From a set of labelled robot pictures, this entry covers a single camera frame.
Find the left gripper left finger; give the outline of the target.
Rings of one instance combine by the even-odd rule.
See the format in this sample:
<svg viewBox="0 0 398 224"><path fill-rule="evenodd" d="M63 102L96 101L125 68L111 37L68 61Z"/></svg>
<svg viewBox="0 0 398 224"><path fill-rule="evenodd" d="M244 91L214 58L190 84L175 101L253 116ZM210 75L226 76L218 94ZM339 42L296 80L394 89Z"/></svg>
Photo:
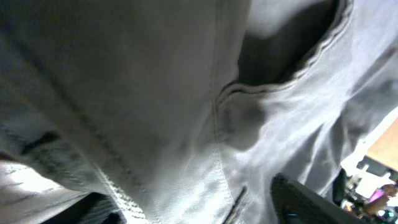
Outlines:
<svg viewBox="0 0 398 224"><path fill-rule="evenodd" d="M42 222L42 224L122 224L117 208L109 197L92 193L73 204L65 211Z"/></svg>

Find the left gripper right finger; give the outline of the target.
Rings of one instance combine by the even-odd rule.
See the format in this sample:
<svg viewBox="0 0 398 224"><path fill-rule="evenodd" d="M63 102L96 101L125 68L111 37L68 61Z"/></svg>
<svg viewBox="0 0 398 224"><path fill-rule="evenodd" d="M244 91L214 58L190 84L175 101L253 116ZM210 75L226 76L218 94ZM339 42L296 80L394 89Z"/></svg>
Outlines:
<svg viewBox="0 0 398 224"><path fill-rule="evenodd" d="M282 173L270 189L280 224L366 224Z"/></svg>

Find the grey shorts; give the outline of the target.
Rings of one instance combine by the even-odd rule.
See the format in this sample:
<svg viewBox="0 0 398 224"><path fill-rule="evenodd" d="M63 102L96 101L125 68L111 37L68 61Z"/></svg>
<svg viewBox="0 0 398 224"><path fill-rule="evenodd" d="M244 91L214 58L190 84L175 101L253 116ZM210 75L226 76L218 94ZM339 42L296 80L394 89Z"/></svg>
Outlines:
<svg viewBox="0 0 398 224"><path fill-rule="evenodd" d="M276 223L396 107L396 1L1 2L1 151L128 223Z"/></svg>

